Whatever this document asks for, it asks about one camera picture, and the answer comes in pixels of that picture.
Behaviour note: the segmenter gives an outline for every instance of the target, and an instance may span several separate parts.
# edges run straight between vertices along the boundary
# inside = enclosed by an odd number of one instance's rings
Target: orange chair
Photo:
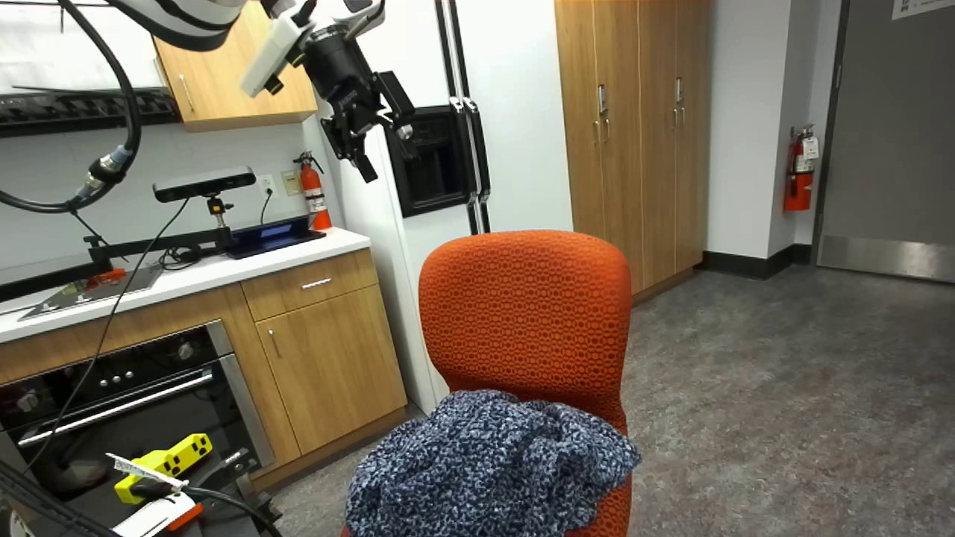
[[[629,271],[620,252],[581,234],[489,234],[432,252],[422,268],[422,327],[451,385],[559,401],[626,432],[620,371]],[[625,537],[629,480],[577,537]]]

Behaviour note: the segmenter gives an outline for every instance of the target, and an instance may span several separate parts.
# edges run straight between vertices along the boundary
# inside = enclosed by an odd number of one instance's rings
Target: gray carpet
[[[705,271],[635,309],[625,377],[629,535],[955,532],[955,286]],[[278,492],[286,537],[341,532],[365,450]]]

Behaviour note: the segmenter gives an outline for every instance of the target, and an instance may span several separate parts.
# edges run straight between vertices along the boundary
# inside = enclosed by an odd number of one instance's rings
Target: wall outlet
[[[262,197],[269,195],[269,189],[272,189],[272,195],[275,195],[275,176],[260,173],[260,176],[256,176],[256,185],[260,185],[260,192],[262,192]]]
[[[283,192],[286,197],[301,197],[301,192],[299,192],[299,170],[283,170],[283,173],[278,173],[278,183],[280,183],[280,192]]]

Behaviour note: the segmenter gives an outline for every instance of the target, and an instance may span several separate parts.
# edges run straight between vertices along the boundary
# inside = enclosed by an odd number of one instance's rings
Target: blue knit blanket
[[[357,465],[356,537],[562,537],[639,465],[605,422],[502,392],[457,392]]]

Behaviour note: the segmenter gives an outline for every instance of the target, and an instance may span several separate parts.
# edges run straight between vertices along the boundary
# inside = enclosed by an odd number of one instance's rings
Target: yellow tool
[[[199,459],[207,459],[213,455],[213,440],[207,432],[190,432],[186,435],[180,446],[168,449],[168,450],[150,450],[144,456],[138,456],[134,462],[171,477],[181,477],[190,465],[196,465]],[[114,492],[123,504],[144,504],[141,497],[132,492],[132,488],[141,477],[125,474],[123,480],[114,483]]]

